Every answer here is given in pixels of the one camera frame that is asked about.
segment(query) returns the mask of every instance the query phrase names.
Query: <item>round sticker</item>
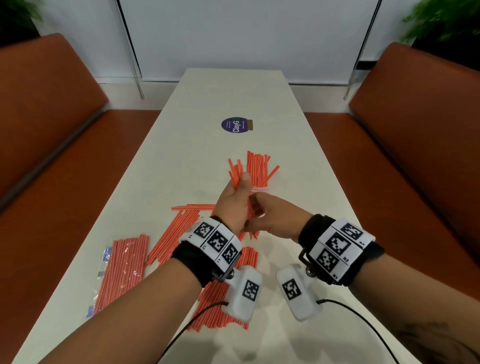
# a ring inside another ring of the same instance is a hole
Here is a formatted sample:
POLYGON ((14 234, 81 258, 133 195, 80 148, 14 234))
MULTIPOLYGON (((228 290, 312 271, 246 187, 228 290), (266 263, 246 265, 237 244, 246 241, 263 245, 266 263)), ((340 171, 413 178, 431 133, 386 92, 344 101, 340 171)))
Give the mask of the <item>round sticker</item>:
POLYGON ((228 118, 222 121, 222 128, 231 133, 244 133, 248 131, 247 119, 228 118))

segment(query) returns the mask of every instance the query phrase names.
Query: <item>orange cushion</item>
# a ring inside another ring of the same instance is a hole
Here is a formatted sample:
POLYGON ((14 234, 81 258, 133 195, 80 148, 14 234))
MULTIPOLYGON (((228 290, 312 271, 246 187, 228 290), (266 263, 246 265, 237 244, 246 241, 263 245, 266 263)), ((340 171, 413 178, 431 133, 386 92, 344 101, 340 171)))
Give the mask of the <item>orange cushion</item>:
POLYGON ((0 364, 12 362, 158 114, 107 111, 0 215, 0 364))
POLYGON ((480 261, 480 73, 390 45, 350 108, 480 261))
POLYGON ((480 300, 480 267, 368 133, 348 114, 305 116, 360 224, 387 254, 480 300))
POLYGON ((0 201, 108 102, 60 34, 0 49, 0 201))

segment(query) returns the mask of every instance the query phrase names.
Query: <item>hand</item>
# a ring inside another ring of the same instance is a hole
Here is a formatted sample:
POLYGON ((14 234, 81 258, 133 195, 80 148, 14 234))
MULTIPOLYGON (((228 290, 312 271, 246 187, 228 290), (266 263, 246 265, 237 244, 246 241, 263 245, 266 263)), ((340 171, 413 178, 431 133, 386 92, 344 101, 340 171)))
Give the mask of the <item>hand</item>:
POLYGON ((267 231, 279 238, 291 239, 298 243, 305 224, 313 216, 279 197, 257 192, 250 196, 256 217, 245 223, 244 231, 267 231))
POLYGON ((252 180, 247 172, 240 178, 235 191, 230 181, 216 202, 213 214, 222 219, 224 224, 235 234, 239 235, 248 216, 248 196, 252 190, 252 180))

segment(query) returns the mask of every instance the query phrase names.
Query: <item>black and white square pattern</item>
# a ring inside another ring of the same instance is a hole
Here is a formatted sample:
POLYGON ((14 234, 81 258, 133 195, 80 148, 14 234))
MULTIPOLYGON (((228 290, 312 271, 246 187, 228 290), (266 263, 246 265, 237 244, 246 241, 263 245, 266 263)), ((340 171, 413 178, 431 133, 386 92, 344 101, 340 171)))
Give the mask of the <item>black and white square pattern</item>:
POLYGON ((247 279, 245 288, 243 289, 242 296, 247 297, 249 300, 254 301, 257 299, 257 293, 260 289, 260 286, 256 283, 253 283, 251 280, 247 279))
POLYGON ((357 229, 352 224, 346 223, 340 230, 342 230, 347 236, 353 240, 358 240, 363 235, 363 231, 357 229))
POLYGON ((233 262, 233 260, 237 256, 238 252, 239 251, 233 246, 233 244, 230 244, 229 246, 227 246, 225 251, 222 253, 222 257, 223 257, 223 259, 226 260, 226 262, 228 264, 230 264, 231 262, 233 262))
POLYGON ((320 264, 328 273, 332 271, 333 268, 338 263, 338 258, 330 253, 327 249, 323 249, 318 258, 316 259, 318 264, 320 264))
POLYGON ((295 297, 301 295, 300 288, 298 287, 297 283, 293 278, 282 284, 282 288, 287 294, 289 300, 293 300, 295 297))
POLYGON ((218 253, 223 249, 226 243, 228 243, 228 239, 218 231, 215 231, 207 241, 207 244, 214 248, 218 253))
POLYGON ((214 229, 213 226, 208 225, 206 222, 202 222, 200 226, 196 228, 193 233, 205 239, 208 236, 208 234, 212 232, 213 229, 214 229))
POLYGON ((351 244, 352 243, 348 241, 346 237, 338 232, 334 232, 330 239, 325 243, 325 245, 337 253, 338 256, 341 256, 351 244))

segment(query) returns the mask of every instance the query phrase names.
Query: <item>white table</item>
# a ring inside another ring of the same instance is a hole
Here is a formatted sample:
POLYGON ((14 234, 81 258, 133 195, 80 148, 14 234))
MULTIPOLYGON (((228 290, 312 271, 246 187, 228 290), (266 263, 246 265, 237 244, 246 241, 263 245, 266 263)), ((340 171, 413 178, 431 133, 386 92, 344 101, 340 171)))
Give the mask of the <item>white table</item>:
MULTIPOLYGON (((229 180, 227 159, 246 163, 247 150, 268 153, 270 165, 280 165, 269 183, 271 193, 358 223, 280 71, 189 69, 13 363, 37 363, 85 321, 102 252, 112 240, 146 233, 153 246, 176 214, 170 207, 215 203, 229 180), (253 131, 223 130, 221 122, 235 116, 253 119, 253 131)), ((275 273, 298 262, 298 245, 265 232, 244 242, 259 251, 257 268, 264 275, 250 329, 230 324, 186 332, 165 363, 393 363, 370 328, 341 307, 326 304, 313 319, 295 321, 275 273)), ((401 362, 416 362, 346 288, 318 282, 315 289, 365 315, 401 362)))

